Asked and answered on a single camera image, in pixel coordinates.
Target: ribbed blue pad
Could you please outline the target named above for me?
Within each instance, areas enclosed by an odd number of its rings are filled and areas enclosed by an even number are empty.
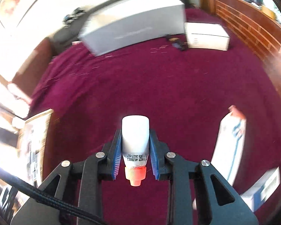
[[[153,170],[155,179],[158,180],[160,173],[159,173],[159,166],[158,166],[158,161],[157,161],[157,153],[155,150],[155,145],[152,144],[153,139],[151,138],[151,135],[150,135],[149,139],[150,139],[150,159],[151,159],[152,170]]]
[[[114,160],[113,160],[113,167],[112,167],[112,178],[115,180],[120,168],[120,162],[122,157],[122,134],[120,138],[118,138],[116,149],[114,151]]]

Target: silver screw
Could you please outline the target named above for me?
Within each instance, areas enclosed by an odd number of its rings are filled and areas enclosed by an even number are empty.
[[[63,162],[61,163],[61,166],[62,166],[62,167],[68,167],[70,164],[71,164],[70,161],[65,160],[65,161],[63,161]]]
[[[176,156],[176,154],[174,152],[168,152],[167,153],[168,158],[174,158],[175,156]]]
[[[97,152],[97,154],[96,154],[96,157],[97,158],[102,158],[102,157],[104,157],[105,156],[105,153],[104,152]]]
[[[205,167],[209,166],[210,165],[210,161],[207,161],[207,160],[203,160],[201,161],[201,164]]]

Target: white bottle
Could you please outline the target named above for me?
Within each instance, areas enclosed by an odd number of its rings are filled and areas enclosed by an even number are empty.
[[[146,177],[149,156],[149,119],[132,115],[122,119],[122,154],[126,178],[132,186],[140,186]]]

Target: cable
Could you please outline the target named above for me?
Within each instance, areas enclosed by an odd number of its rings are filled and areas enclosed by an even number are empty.
[[[20,178],[11,175],[2,168],[0,168],[0,179],[15,187],[20,192],[38,201],[39,203],[53,207],[59,211],[66,212],[70,215],[86,219],[98,225],[107,225],[107,223],[104,222],[100,217],[48,195],[47,193],[21,180]]]

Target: wooden headboard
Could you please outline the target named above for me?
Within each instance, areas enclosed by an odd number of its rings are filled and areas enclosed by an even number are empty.
[[[263,61],[281,97],[281,25],[243,0],[209,0],[209,8]]]

